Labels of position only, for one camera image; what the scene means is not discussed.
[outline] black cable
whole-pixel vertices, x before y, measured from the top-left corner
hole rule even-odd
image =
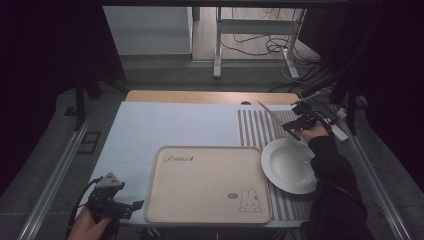
[[[253,39],[256,39],[256,38],[266,37],[266,36],[269,36],[269,35],[268,34],[265,34],[265,35],[260,35],[260,36],[256,36],[256,37],[251,37],[251,38],[248,38],[248,39],[237,40],[235,34],[233,33],[234,41],[240,42],[240,43],[247,42],[247,41],[250,41],[250,40],[253,40]]]
[[[93,179],[90,183],[87,184],[87,186],[85,186],[85,188],[83,189],[83,191],[79,195],[78,200],[75,204],[75,207],[72,208],[71,215],[69,216],[68,228],[66,229],[66,239],[68,239],[69,234],[71,233],[72,227],[74,226],[75,217],[77,216],[78,208],[85,205],[85,204],[79,205],[82,198],[84,197],[85,192],[87,192],[87,190],[91,187],[91,185],[93,185],[94,183],[98,183],[102,178],[103,177]]]
[[[238,51],[238,52],[241,52],[241,53],[250,55],[250,56],[265,56],[265,55],[268,55],[268,54],[272,53],[272,52],[267,52],[267,53],[248,53],[248,52],[242,51],[242,50],[237,49],[237,48],[228,47],[222,41],[221,41],[221,45],[224,46],[225,48],[228,48],[228,49],[231,49],[231,50],[234,50],[234,51]]]
[[[281,11],[281,8],[278,9],[277,17],[275,19],[278,19],[278,16],[280,16],[280,11]]]
[[[280,84],[279,85],[277,85],[277,86],[275,86],[275,87],[273,87],[273,88],[271,88],[270,90],[268,90],[268,93],[271,93],[272,91],[274,91],[275,89],[277,89],[277,88],[280,88],[280,87],[285,87],[285,86],[289,86],[289,85],[292,85],[293,83],[281,83],[280,82]]]
[[[314,100],[315,102],[321,104],[322,106],[324,106],[331,113],[331,115],[333,115],[334,118],[330,119],[330,125],[333,125],[334,123],[336,123],[336,121],[338,120],[337,114],[335,114],[333,111],[331,111],[331,109],[328,108],[324,103],[318,101],[315,97],[311,97],[311,99]]]

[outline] white plate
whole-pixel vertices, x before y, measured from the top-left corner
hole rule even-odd
[[[314,156],[306,144],[281,138],[264,148],[261,163],[265,175],[275,186],[289,193],[306,194],[316,187],[310,163]]]

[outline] wall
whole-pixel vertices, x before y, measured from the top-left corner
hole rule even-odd
[[[119,55],[191,54],[191,7],[103,7]]]

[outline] gray striped cloth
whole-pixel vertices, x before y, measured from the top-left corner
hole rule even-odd
[[[274,111],[282,122],[296,119],[292,111]],[[290,138],[283,128],[271,116],[262,110],[238,110],[238,130],[241,146],[254,146],[261,151],[271,141]],[[298,221],[308,220],[314,194],[291,194],[268,181],[272,203],[272,220]]]

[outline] tray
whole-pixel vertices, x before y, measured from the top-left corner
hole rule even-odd
[[[261,151],[254,147],[163,147],[145,216],[151,222],[265,223],[272,211]]]

